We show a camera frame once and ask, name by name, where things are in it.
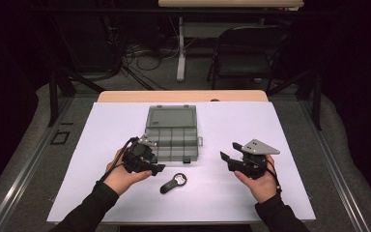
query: person's right hand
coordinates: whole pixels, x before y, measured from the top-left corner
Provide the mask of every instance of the person's right hand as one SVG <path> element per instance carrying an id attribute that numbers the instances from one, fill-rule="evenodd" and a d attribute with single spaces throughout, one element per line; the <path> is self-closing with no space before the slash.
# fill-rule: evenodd
<path id="1" fill-rule="evenodd" d="M 266 157 L 267 160 L 273 165 L 273 158 L 270 155 L 266 155 Z M 275 173 L 272 165 L 268 163 L 267 168 Z M 276 195 L 276 182 L 271 173 L 269 173 L 268 171 L 265 172 L 264 176 L 256 180 L 248 178 L 240 171 L 235 171 L 234 174 L 241 182 L 249 187 L 252 195 L 255 197 L 258 203 L 261 204 Z"/>

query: key fob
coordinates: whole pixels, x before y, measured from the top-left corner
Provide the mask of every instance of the key fob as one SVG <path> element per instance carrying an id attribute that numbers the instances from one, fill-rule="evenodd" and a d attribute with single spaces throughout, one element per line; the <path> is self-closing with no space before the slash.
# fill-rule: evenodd
<path id="1" fill-rule="evenodd" d="M 177 173 L 174 175 L 173 179 L 167 182 L 164 186 L 160 188 L 162 194 L 167 193 L 169 190 L 175 187 L 181 187 L 186 184 L 187 177 L 183 173 Z"/>

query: white paper sheet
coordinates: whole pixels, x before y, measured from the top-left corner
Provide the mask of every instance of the white paper sheet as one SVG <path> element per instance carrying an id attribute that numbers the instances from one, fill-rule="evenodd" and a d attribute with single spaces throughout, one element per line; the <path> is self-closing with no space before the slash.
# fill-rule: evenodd
<path id="1" fill-rule="evenodd" d="M 282 198 L 297 218 L 315 215 L 292 158 L 285 135 L 270 102 L 151 102 L 95 103 L 73 153 L 71 163 L 47 221 L 61 221 L 92 191 L 105 166 L 131 137 L 141 136 L 151 105 L 192 104 L 197 107 L 198 161 L 192 164 L 165 162 L 155 177 L 133 185 L 106 214 L 107 223 L 254 222 L 255 199 L 220 158 L 219 151 L 238 160 L 242 154 L 233 142 L 245 144 L 257 138 L 280 151 L 274 155 L 282 186 Z M 185 173 L 185 186 L 161 194 L 159 188 L 176 173 Z"/>

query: black curtain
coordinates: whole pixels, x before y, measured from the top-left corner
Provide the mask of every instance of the black curtain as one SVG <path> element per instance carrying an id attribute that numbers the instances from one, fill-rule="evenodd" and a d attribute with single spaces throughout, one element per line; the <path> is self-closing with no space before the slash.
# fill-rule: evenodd
<path id="1" fill-rule="evenodd" d="M 331 36 L 340 39 L 324 61 L 322 91 L 335 104 L 353 161 L 371 186 L 371 1 L 307 0 L 301 10 L 344 13 L 345 18 L 335 20 L 295 21 L 284 62 L 290 76 L 298 74 L 332 48 L 326 47 Z"/>
<path id="2" fill-rule="evenodd" d="M 0 175 L 33 118 L 36 90 L 47 83 L 27 23 L 16 2 L 0 0 Z"/>

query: table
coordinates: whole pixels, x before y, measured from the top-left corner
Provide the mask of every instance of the table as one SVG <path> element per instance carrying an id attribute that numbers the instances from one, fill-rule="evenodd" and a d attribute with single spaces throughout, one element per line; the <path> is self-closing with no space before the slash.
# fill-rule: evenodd
<path id="1" fill-rule="evenodd" d="M 158 0 L 158 5 L 168 8 L 298 8 L 302 0 Z M 179 20 L 179 65 L 177 81 L 185 80 L 186 55 L 184 37 L 217 38 L 228 28 L 244 26 L 247 23 L 189 23 Z"/>
<path id="2" fill-rule="evenodd" d="M 92 190 L 115 152 L 144 131 L 148 106 L 193 104 L 197 107 L 198 161 L 165 162 L 166 168 L 133 185 L 121 196 L 102 223 L 220 224 L 259 221 L 249 189 L 228 171 L 219 151 L 232 159 L 240 154 L 232 142 L 247 143 L 252 136 L 273 145 L 282 197 L 302 220 L 315 215 L 292 158 L 276 113 L 263 91 L 111 91 L 94 104 L 73 153 L 64 183 L 47 221 L 58 222 Z M 187 175 L 187 184 L 166 194 L 159 188 L 174 174 Z"/>

